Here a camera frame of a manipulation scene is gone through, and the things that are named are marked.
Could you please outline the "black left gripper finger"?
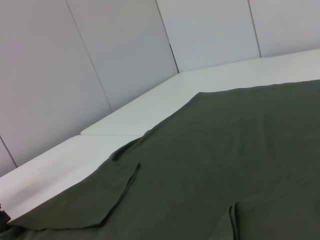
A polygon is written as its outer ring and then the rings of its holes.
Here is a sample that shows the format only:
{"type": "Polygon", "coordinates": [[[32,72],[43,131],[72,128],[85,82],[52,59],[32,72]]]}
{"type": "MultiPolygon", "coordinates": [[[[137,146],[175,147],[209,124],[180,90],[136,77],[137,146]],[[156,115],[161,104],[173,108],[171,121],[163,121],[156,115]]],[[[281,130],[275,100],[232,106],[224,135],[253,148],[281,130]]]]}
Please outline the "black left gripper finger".
{"type": "Polygon", "coordinates": [[[2,210],[2,207],[0,205],[0,225],[6,225],[11,220],[11,217],[2,210]]]}

